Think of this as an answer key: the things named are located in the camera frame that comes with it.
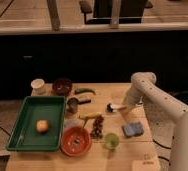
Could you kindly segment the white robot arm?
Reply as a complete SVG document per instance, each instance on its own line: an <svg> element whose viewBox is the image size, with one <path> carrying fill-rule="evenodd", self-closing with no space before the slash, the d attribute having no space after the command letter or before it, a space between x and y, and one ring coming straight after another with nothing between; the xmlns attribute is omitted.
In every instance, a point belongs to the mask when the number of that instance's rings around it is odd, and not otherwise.
<svg viewBox="0 0 188 171"><path fill-rule="evenodd" d="M175 123L169 171L188 171L188 105L166 93L156 85L153 72L136 72L131 76L131 86L126 91L123 117L133 110L143 95L162 108Z"/></svg>

